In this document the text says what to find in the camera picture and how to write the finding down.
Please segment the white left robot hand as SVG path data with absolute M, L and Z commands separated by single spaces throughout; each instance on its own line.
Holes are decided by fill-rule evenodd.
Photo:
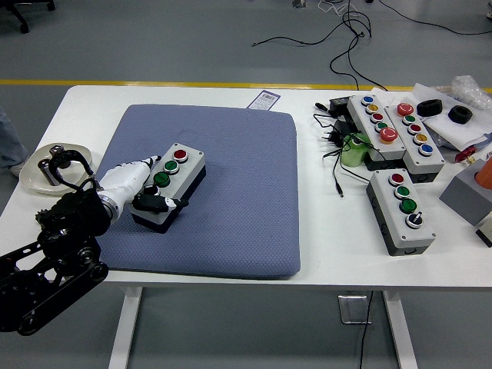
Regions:
M 126 204 L 132 203 L 144 187 L 154 164 L 161 156 L 154 155 L 140 161 L 117 165 L 106 172 L 99 181 L 98 196 L 112 221 L 120 218 Z M 165 213 L 188 206 L 188 200 L 178 200 L 155 195 L 141 195 L 135 208 L 139 211 Z

